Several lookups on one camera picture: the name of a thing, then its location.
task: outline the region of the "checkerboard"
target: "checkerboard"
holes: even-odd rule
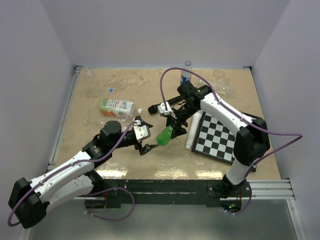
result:
[[[192,152],[222,161],[228,164],[234,162],[233,150],[235,136],[215,117],[204,112],[199,122],[194,138]]]

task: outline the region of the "plastic bottle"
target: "plastic bottle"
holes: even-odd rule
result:
[[[191,61],[185,61],[183,68],[192,71]],[[191,76],[191,73],[181,70],[180,84],[184,84],[186,81],[191,81]]]
[[[99,84],[99,80],[91,68],[85,67],[83,69],[85,81],[87,84],[87,94],[89,97],[101,97],[102,89]]]
[[[199,81],[200,84],[206,84],[204,81],[200,79]],[[230,97],[232,95],[232,92],[234,89],[231,86],[227,86],[224,84],[221,84],[216,81],[209,80],[209,83],[213,87],[213,89],[216,91],[217,94],[225,95],[227,97]]]
[[[172,126],[167,126],[163,131],[156,136],[155,140],[158,145],[165,146],[167,145],[172,139],[171,139],[171,133],[172,133]]]
[[[142,113],[141,108],[135,108],[132,101],[122,101],[103,98],[100,110],[105,116],[117,117],[118,120],[127,120]]]

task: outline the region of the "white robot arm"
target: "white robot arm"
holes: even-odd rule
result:
[[[189,81],[181,84],[177,91],[185,100],[184,105],[179,109],[165,108],[162,103],[158,106],[158,112],[166,117],[166,126],[172,127],[171,139],[186,134],[187,131],[182,126],[187,126],[186,120],[199,110],[214,116],[223,123],[235,136],[233,154],[235,160],[231,169],[223,177],[225,186],[221,189],[221,197],[228,197],[230,192],[239,187],[245,180],[246,174],[252,167],[254,161],[261,158],[270,148],[268,134],[256,130],[246,122],[252,123],[262,129],[267,129],[267,124],[262,118],[254,119],[217,96],[218,100],[208,86],[201,88],[194,87]],[[241,119],[235,117],[225,106],[241,116]]]
[[[103,180],[94,169],[110,159],[115,148],[134,146],[140,155],[156,148],[158,145],[142,146],[142,140],[151,136],[151,127],[140,116],[135,118],[132,130],[124,132],[118,121],[108,121],[92,141],[64,164],[30,181],[24,177],[16,181],[9,199],[12,214],[28,229],[57,206],[103,190]]]

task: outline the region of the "white wall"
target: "white wall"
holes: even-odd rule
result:
[[[1,1],[0,35],[0,239],[9,240],[22,229],[7,226],[11,189],[46,170],[72,64],[39,0]]]
[[[289,0],[41,0],[74,64],[252,66]]]
[[[268,127],[304,138],[277,155],[309,240],[319,239],[320,1],[291,0],[253,67]],[[272,137],[275,147],[288,141]]]

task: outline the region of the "beige tabletop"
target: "beige tabletop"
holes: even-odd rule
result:
[[[141,117],[154,125],[151,137],[143,144],[156,144],[156,136],[165,128],[166,120],[158,114],[150,115],[148,107],[162,101],[160,76],[164,69],[91,69],[90,75],[81,70],[69,116],[66,119],[63,140],[57,164],[69,160],[82,149],[104,123],[115,120],[103,116],[99,110],[102,98],[134,102],[142,108]],[[230,96],[220,96],[241,112],[263,117],[260,102],[251,72],[248,69],[195,69],[205,79],[233,89]],[[180,71],[169,71],[163,80],[164,96],[168,100],[178,96]],[[192,77],[195,87],[201,86],[199,79]],[[105,179],[221,179],[231,165],[186,150],[187,134],[173,139],[167,146],[159,146],[144,156],[133,146],[116,149],[113,157],[96,170]],[[274,155],[263,160],[257,171],[248,179],[278,180],[280,178]]]

